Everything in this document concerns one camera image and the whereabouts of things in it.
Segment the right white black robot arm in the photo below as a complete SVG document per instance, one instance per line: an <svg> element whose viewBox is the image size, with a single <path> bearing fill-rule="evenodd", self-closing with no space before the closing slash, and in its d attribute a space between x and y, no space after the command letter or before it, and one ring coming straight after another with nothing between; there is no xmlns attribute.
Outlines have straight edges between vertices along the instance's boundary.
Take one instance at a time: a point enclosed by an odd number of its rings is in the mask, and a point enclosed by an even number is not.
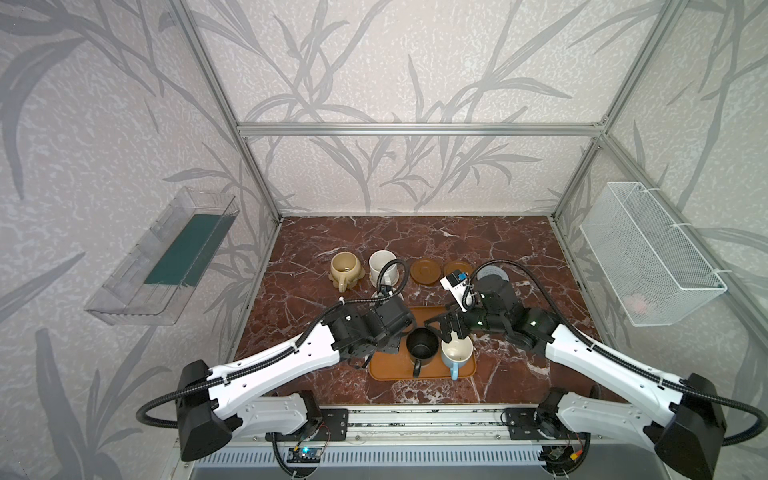
<svg viewBox="0 0 768 480"><path fill-rule="evenodd" d="M552 297L548 310L527 308L499 275L455 270L441 286L456 306L426 321L443 340L473 332L499 334L523 351L566 366L620 396L591 399L554 389L537 410L547 437L563 431L606 436L654 452L689 479L711 479L722 448L747 442L767 428L757 407L718 395L708 379L683 379L638 362L587 336L564 318Z"/></svg>

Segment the grey round coaster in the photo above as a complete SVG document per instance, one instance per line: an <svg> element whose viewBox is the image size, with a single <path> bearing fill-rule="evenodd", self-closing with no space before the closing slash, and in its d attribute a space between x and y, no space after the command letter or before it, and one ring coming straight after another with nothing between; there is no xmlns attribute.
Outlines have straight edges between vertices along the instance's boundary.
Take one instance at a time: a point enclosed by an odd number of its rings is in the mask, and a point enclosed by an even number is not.
<svg viewBox="0 0 768 480"><path fill-rule="evenodd" d="M476 278L477 279L483 279L485 277L490 277L490 276L498 276L499 278L501 278L504 281L508 281L509 280L509 276L508 276L507 272L503 268L501 268L501 267L499 267L497 265L489 265L489 266L486 266L486 267L484 267L482 269L479 269L478 273L476 275Z"/></svg>

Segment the green lit circuit board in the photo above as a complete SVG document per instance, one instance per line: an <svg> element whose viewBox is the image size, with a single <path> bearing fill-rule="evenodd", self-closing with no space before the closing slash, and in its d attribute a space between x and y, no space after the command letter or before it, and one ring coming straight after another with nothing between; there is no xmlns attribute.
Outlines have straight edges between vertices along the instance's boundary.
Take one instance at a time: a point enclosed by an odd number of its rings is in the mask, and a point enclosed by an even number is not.
<svg viewBox="0 0 768 480"><path fill-rule="evenodd" d="M322 447L296 446L288 450L287 464L316 464L320 463L323 455Z"/></svg>

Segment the beige ceramic mug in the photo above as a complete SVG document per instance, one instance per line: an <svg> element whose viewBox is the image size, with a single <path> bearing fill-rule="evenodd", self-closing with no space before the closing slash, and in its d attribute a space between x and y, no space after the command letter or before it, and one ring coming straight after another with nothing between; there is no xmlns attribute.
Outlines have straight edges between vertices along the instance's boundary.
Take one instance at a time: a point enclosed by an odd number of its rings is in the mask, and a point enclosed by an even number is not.
<svg viewBox="0 0 768 480"><path fill-rule="evenodd" d="M339 293L354 288L364 276L362 262L352 252L340 252L331 260L329 279Z"/></svg>

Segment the wooden round coaster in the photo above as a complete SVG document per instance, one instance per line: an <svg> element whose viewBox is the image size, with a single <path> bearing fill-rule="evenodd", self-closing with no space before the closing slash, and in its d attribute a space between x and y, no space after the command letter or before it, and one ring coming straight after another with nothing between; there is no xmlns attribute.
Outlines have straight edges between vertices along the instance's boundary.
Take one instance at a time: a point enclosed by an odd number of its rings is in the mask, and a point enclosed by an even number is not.
<svg viewBox="0 0 768 480"><path fill-rule="evenodd" d="M441 265L433 259L417 259L410 266L410 277L419 285L434 285L442 276Z"/></svg>
<svg viewBox="0 0 768 480"><path fill-rule="evenodd" d="M443 274L445 276L448 276L455 271L459 271L470 276L474 271L474 267L470 263L460 260L449 261L444 264Z"/></svg>

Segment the black mug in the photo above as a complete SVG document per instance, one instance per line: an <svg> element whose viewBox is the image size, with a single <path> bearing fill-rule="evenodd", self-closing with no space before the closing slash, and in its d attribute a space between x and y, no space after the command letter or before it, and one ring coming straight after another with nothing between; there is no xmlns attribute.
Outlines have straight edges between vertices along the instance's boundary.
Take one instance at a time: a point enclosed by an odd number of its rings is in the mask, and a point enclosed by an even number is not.
<svg viewBox="0 0 768 480"><path fill-rule="evenodd" d="M432 362L438 353L438 336L425 327L414 329L406 338L406 348L413 363L412 377L420 377L423 368Z"/></svg>

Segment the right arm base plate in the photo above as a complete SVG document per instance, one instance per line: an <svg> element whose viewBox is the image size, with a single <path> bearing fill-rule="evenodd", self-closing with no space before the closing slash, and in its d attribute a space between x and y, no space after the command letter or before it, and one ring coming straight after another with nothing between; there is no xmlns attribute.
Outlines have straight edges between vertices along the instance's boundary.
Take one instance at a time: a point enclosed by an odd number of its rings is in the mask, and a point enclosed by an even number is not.
<svg viewBox="0 0 768 480"><path fill-rule="evenodd" d="M542 429L535 407L507 407L500 414L501 423L507 428L511 440L557 440Z"/></svg>

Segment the aluminium front rail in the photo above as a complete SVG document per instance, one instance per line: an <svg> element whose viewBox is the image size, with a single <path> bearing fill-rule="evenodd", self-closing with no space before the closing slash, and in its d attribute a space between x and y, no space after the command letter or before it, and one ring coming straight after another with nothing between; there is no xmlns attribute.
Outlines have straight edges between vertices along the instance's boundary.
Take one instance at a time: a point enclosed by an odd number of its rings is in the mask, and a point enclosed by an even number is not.
<svg viewBox="0 0 768 480"><path fill-rule="evenodd" d="M214 406L213 402L204 402L179 409L177 430L184 459L202 458L233 440L299 441L298 431L322 409L308 391L257 398L239 412L222 418L216 416ZM500 414L507 407L535 407L542 429L558 436L557 440L542 441L565 441L591 434L647 449L653 449L678 409L676 404L667 402L659 411L646 412L630 403L590 399L575 393L556 394L538 406L372 405L339 409L349 410L344 441L437 442L511 440L500 421Z"/></svg>

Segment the white speckled mug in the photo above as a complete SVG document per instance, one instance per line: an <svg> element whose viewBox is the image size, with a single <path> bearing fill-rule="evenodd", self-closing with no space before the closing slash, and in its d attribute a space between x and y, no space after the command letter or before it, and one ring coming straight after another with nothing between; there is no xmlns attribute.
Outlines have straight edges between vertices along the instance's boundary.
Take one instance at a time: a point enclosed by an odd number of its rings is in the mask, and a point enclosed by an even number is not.
<svg viewBox="0 0 768 480"><path fill-rule="evenodd" d="M384 285L395 286L397 284L399 280L397 265L394 264L387 270L384 270L384 267L395 259L395 254L388 250L378 250L370 256L368 261L369 279L375 289Z"/></svg>

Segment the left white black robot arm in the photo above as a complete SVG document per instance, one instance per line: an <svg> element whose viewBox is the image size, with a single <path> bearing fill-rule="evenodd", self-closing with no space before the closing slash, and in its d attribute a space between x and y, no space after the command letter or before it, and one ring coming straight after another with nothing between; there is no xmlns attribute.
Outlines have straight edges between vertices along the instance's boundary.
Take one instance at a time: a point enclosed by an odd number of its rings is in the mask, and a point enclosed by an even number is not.
<svg viewBox="0 0 768 480"><path fill-rule="evenodd" d="M176 430L184 462L213 454L235 438L312 435L322 422L313 394L270 392L343 361L397 351L415 323L402 298L407 283L378 283L370 298L341 298L300 335L250 357L213 367L202 360L186 365L177 389L142 405L137 421Z"/></svg>

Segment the clear plastic wall bin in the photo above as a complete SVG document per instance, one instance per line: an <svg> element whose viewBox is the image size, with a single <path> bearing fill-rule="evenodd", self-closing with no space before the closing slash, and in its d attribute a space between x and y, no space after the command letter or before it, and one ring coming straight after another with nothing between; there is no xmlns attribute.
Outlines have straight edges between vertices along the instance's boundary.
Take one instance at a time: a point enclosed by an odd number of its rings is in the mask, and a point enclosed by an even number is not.
<svg viewBox="0 0 768 480"><path fill-rule="evenodd" d="M181 188L85 311L112 326L172 326L240 213L229 193Z"/></svg>

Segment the right wired circuit board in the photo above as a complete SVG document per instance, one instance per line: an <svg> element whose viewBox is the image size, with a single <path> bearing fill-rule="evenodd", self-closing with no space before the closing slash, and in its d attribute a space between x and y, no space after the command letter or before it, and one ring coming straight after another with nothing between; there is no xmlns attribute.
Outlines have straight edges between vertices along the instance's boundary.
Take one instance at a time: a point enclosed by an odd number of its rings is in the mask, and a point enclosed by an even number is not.
<svg viewBox="0 0 768 480"><path fill-rule="evenodd" d="M544 446L539 459L548 465L568 466L580 461L583 450L571 445Z"/></svg>

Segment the cork flower shaped coaster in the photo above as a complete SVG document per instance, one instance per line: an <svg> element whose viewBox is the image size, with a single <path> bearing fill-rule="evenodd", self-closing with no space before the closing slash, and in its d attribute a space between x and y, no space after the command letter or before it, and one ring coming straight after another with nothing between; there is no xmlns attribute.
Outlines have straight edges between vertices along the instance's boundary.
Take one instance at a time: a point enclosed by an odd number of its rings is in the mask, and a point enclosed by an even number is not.
<svg viewBox="0 0 768 480"><path fill-rule="evenodd" d="M340 269L331 265L329 272L329 279L335 287L344 284L346 289L353 288L364 276L365 271L360 266L355 265L352 267L342 267Z"/></svg>

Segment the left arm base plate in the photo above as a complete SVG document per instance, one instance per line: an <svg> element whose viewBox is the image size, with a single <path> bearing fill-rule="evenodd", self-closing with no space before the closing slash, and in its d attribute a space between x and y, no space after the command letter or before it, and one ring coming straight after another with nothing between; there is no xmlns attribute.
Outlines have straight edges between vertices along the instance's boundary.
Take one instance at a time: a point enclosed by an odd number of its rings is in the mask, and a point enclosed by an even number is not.
<svg viewBox="0 0 768 480"><path fill-rule="evenodd" d="M298 431L298 438L302 441L340 442L347 438L348 426L348 409L321 409Z"/></svg>

